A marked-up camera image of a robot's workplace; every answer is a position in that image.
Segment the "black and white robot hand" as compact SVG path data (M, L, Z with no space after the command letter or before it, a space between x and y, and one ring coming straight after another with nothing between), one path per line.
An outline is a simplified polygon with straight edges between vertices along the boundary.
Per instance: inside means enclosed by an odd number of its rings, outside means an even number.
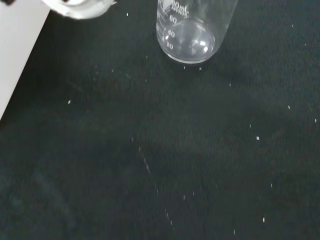
M57 14L75 19L86 20L105 14L116 0L43 0Z

